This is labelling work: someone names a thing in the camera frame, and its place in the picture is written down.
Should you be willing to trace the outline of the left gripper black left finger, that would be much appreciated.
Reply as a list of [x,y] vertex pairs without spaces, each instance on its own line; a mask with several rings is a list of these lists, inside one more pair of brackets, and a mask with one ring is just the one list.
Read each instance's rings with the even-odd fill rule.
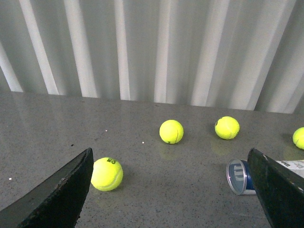
[[90,188],[93,151],[87,148],[0,212],[2,228],[73,228]]

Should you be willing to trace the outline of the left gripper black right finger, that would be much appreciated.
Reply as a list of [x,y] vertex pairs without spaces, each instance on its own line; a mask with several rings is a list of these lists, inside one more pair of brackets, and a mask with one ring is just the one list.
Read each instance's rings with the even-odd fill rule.
[[249,173],[266,218],[273,228],[304,226],[304,179],[259,150],[250,150]]

